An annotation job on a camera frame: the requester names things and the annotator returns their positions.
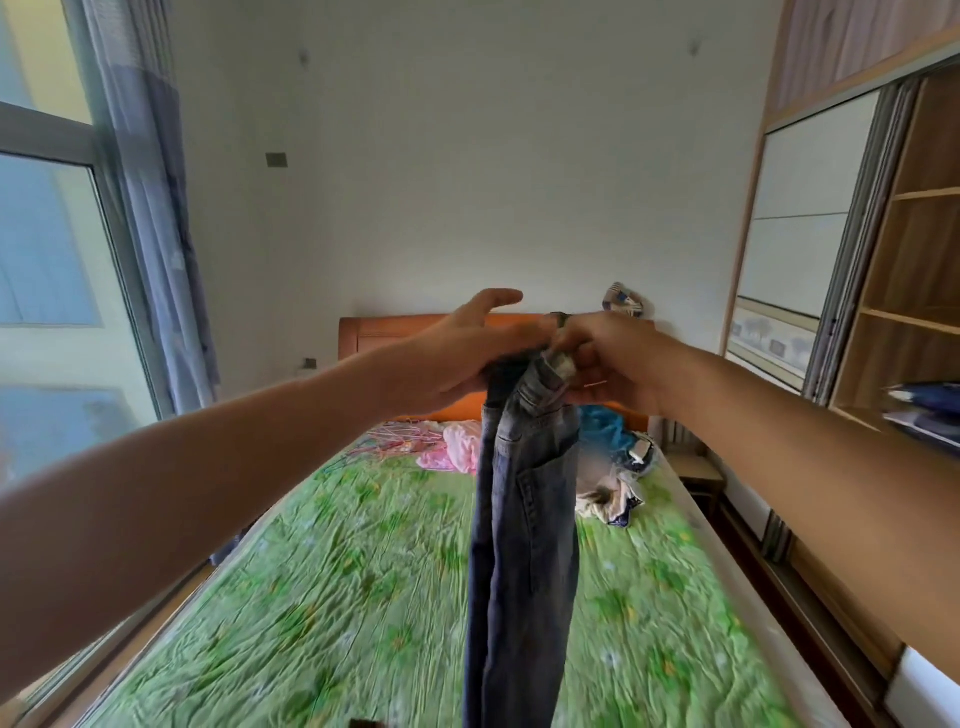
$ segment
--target mattress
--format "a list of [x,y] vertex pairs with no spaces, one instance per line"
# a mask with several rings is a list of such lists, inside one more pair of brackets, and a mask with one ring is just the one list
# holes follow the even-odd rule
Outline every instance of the mattress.
[[[555,725],[845,724],[664,458],[578,520]],[[472,478],[337,458],[282,500],[81,725],[461,720]]]

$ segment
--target jeans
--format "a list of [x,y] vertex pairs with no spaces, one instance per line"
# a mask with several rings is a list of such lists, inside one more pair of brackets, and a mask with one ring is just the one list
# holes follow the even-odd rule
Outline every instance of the jeans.
[[464,725],[548,726],[580,568],[579,414],[563,404],[565,384],[538,352],[497,362],[489,378],[470,541]]

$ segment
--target headboard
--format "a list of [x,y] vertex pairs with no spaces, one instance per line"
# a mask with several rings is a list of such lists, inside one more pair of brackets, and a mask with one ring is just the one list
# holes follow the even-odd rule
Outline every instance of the headboard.
[[[425,328],[433,326],[444,317],[444,314],[431,313],[420,316],[382,316],[378,318],[341,319],[339,358],[346,359],[356,353],[368,352],[371,349],[393,344],[399,339],[420,333]],[[535,313],[492,313],[487,316],[487,326],[509,326],[526,321],[536,321],[540,316]],[[424,415],[419,419],[434,420],[436,422],[454,422],[457,420],[479,420],[483,408],[485,395],[477,392],[467,395],[462,400],[451,404],[446,409]],[[645,415],[637,414],[618,405],[608,405],[623,415],[629,429],[643,430],[647,428]]]

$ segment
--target right arm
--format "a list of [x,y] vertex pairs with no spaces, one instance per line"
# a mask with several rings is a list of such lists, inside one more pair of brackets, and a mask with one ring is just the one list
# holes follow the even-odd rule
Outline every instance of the right arm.
[[579,402],[692,430],[907,644],[960,681],[960,466],[622,314],[570,319]]

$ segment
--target person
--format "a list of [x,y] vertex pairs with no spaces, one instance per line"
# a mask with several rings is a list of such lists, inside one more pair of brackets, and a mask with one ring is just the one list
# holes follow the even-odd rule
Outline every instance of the person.
[[676,420],[716,451],[906,643],[960,680],[960,477],[620,314],[485,328],[488,289],[434,327],[151,425],[0,493],[0,703],[201,563],[366,429],[484,388],[507,353],[573,352],[576,403]]

